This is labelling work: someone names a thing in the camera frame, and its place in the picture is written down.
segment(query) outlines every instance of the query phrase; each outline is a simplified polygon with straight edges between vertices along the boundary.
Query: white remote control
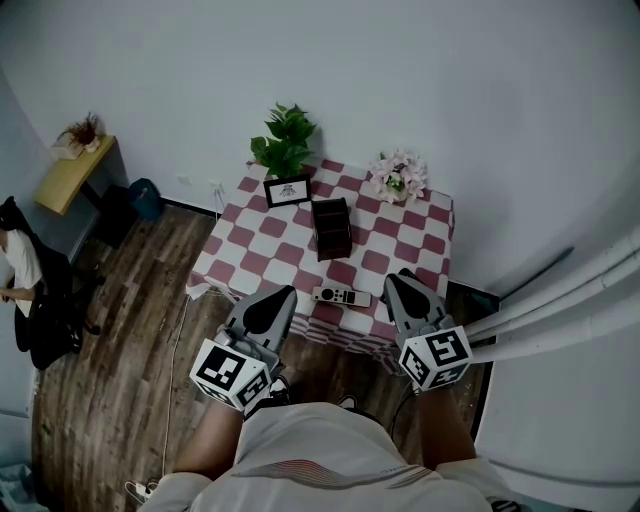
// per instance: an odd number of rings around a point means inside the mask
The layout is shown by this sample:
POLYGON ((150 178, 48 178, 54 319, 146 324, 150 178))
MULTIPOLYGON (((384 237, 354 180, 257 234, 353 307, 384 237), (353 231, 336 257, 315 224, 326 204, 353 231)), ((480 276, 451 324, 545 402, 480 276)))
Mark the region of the white remote control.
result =
POLYGON ((314 286, 312 297, 315 300, 333 302, 335 304, 347 304, 349 306, 359 306, 361 308, 368 308, 371 305, 370 293, 341 290, 339 288, 314 286))

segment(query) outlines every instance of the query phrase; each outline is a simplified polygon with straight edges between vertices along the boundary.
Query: black picture frame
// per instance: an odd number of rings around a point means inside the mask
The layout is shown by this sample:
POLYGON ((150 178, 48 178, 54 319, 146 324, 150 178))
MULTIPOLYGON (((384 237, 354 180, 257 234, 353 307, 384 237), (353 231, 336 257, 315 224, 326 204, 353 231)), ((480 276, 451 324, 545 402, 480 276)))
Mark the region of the black picture frame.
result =
POLYGON ((300 174, 299 176, 293 176, 292 178, 281 178, 278 180, 265 180, 264 182, 264 194, 267 198, 267 204, 269 208, 277 208, 278 206, 287 206, 289 204, 304 203, 305 201, 311 201, 311 176, 308 174, 300 174), (299 195, 292 200, 274 201, 271 191, 273 187, 279 187, 281 185, 288 185, 290 183, 305 183, 305 195, 300 197, 299 195))

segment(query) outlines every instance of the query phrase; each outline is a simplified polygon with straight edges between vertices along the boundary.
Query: wooden floor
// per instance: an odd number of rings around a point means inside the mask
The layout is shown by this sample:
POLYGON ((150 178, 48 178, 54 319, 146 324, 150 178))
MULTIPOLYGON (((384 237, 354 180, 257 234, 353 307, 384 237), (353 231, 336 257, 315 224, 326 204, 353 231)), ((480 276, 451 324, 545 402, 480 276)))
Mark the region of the wooden floor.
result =
MULTIPOLYGON (((184 285, 213 226, 210 217, 167 207, 156 224, 138 221, 119 250, 94 240, 82 249, 77 266, 99 263, 107 279, 89 308, 102 332, 86 334, 79 356, 69 355, 41 374, 35 399, 34 474, 38 494, 52 510, 135 510, 125 481, 162 476, 170 362, 186 303, 184 285)), ((458 299, 448 302, 455 306, 458 299)), ((214 335, 230 307, 215 293, 188 304, 175 357, 167 471, 207 405, 190 383, 189 370, 202 339, 214 335)), ((338 347, 294 335, 281 357, 294 402, 336 402, 351 393, 388 429, 408 394, 408 379, 338 347)), ((483 367, 472 368, 456 387, 469 428, 483 377, 483 367)), ((398 415, 394 440, 409 462, 419 463, 413 402, 398 415)))

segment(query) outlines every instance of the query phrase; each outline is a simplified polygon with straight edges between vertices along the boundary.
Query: flower bouquet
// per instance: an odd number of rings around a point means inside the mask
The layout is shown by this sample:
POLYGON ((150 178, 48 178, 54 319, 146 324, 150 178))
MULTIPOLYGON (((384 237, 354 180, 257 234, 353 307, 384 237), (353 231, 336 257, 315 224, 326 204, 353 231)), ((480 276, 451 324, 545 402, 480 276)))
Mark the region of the flower bouquet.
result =
POLYGON ((370 170, 371 183, 383 201, 394 203, 424 196, 427 166, 412 153, 396 150, 389 158, 380 153, 380 160, 370 170))

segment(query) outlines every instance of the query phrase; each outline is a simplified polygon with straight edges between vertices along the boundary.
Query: dark brown box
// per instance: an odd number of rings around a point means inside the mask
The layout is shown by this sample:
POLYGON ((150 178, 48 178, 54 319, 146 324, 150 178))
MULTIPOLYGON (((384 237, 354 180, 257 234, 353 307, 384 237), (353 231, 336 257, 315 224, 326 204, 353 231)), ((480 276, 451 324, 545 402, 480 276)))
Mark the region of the dark brown box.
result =
POLYGON ((318 261, 351 255, 351 224, 344 197, 311 201, 318 261))

